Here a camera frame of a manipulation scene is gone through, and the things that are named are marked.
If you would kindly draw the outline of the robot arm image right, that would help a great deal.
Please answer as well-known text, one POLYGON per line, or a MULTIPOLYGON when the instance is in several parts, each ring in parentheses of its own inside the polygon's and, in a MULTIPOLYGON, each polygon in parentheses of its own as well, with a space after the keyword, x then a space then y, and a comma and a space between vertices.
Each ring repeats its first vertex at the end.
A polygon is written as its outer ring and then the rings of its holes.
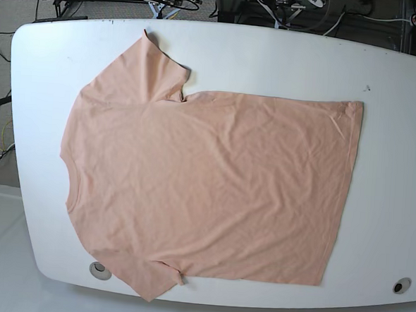
POLYGON ((323 25, 331 12, 333 0, 255 0, 269 18, 274 21, 275 29, 284 29, 298 32, 313 31, 323 25), (310 11, 317 13, 316 22, 309 25, 296 24, 302 14, 310 11))

